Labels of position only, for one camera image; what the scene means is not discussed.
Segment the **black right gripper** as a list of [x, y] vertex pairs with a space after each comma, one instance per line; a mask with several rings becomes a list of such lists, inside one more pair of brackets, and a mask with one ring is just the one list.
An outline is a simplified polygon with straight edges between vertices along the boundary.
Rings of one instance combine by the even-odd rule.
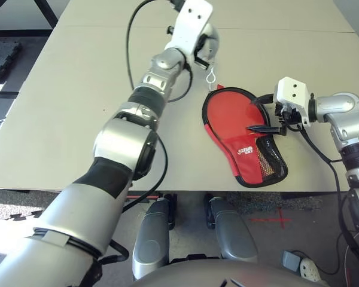
[[[256, 97], [251, 101], [253, 105], [266, 105], [273, 103], [273, 94], [265, 94]], [[280, 127], [272, 127], [266, 125], [248, 126], [247, 129], [256, 132], [271, 135], [286, 135], [287, 131], [299, 132], [302, 130], [300, 124], [302, 123], [301, 115], [296, 108], [290, 105], [282, 105], [277, 103], [275, 106], [275, 115], [278, 117]]]

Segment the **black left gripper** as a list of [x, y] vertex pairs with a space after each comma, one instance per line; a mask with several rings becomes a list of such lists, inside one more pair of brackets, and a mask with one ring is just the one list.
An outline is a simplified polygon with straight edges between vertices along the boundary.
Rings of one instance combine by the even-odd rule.
[[205, 42], [206, 42], [207, 39], [208, 39], [207, 34], [205, 34], [205, 33], [201, 34], [201, 36], [199, 37], [199, 39], [197, 41], [197, 44], [195, 46], [194, 53], [193, 53], [195, 64], [200, 66], [202, 69], [208, 69], [209, 68], [209, 63], [207, 61], [201, 59], [198, 56], [198, 53], [204, 47]]

